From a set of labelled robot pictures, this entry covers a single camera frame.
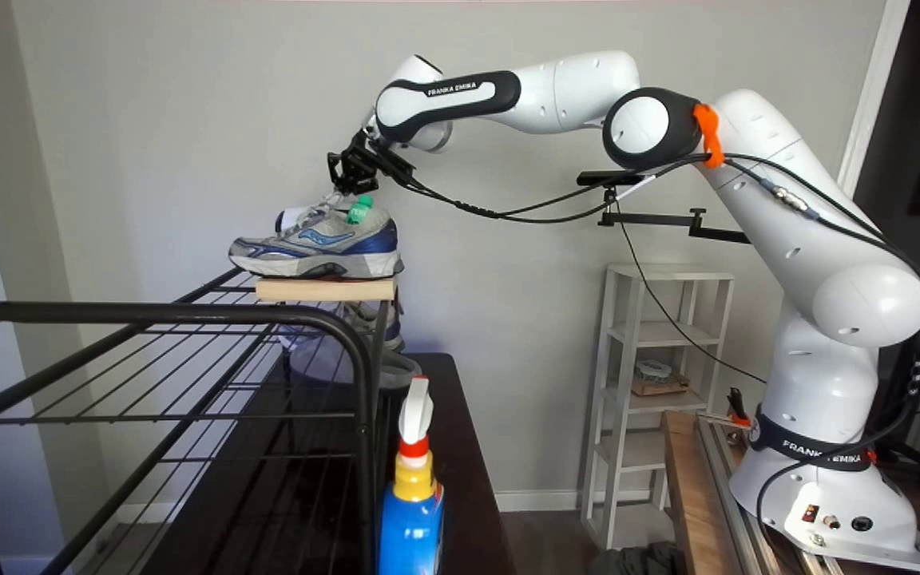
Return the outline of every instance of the white shelving unit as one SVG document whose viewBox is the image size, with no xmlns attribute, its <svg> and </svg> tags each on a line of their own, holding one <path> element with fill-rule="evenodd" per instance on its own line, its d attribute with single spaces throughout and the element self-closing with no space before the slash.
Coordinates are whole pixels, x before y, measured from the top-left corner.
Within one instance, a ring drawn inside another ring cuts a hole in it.
<svg viewBox="0 0 920 575">
<path fill-rule="evenodd" d="M 642 269 L 676 327 L 654 306 L 635 264 L 605 269 L 578 499 L 581 521 L 603 548 L 674 540 L 662 413 L 710 409 L 718 365 L 699 347 L 722 356 L 730 306 L 729 272 L 699 262 Z M 658 393 L 642 388 L 638 356 L 662 356 L 674 378 Z"/>
</svg>

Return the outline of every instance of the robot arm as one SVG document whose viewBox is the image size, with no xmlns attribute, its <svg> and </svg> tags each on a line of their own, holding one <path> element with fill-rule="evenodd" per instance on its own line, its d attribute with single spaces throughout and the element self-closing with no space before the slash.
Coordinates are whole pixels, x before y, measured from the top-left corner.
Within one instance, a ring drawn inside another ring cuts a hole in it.
<svg viewBox="0 0 920 575">
<path fill-rule="evenodd" d="M 336 187 L 367 192 L 375 169 L 410 182 L 410 166 L 388 148 L 438 150 L 458 119 L 529 133 L 601 127 L 610 160 L 633 171 L 683 162 L 701 148 L 701 177 L 786 295 L 769 383 L 730 495 L 815 557 L 920 570 L 907 499 L 866 454 L 847 451 L 874 398 L 874 351 L 920 328 L 920 277 L 879 242 L 874 224 L 763 95 L 737 88 L 701 106 L 642 88 L 620 50 L 452 78 L 410 56 L 375 95 L 353 144 L 330 157 Z"/>
</svg>

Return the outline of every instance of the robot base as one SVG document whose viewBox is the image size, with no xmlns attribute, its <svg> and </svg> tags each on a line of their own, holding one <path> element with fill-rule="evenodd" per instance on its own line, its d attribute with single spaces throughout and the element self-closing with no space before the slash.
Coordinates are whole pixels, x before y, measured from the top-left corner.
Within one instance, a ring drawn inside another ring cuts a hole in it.
<svg viewBox="0 0 920 575">
<path fill-rule="evenodd" d="M 748 451 L 729 481 L 733 500 L 757 513 L 761 485 L 789 462 L 776 451 Z M 920 570 L 916 513 L 879 470 L 798 466 L 769 481 L 761 513 L 801 552 Z"/>
</svg>

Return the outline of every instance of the shoe sole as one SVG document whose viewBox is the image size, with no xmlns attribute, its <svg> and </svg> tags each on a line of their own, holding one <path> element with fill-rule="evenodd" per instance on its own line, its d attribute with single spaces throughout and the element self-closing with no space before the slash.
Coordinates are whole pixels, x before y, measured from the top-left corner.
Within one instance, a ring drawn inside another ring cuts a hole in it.
<svg viewBox="0 0 920 575">
<path fill-rule="evenodd" d="M 399 255 L 375 251 L 375 255 L 305 255 L 305 258 L 245 258 L 228 255 L 228 262 L 241 272 L 266 275 L 266 277 L 391 277 Z"/>
</svg>

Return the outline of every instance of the blue bottle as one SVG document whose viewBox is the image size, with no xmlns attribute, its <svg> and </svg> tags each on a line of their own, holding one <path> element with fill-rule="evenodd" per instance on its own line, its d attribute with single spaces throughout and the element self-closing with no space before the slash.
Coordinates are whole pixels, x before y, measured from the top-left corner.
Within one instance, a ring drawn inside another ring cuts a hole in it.
<svg viewBox="0 0 920 575">
<path fill-rule="evenodd" d="M 445 489 L 431 473 L 428 423 L 428 380 L 410 378 L 399 409 L 395 473 L 383 500 L 375 575 L 438 570 Z"/>
</svg>

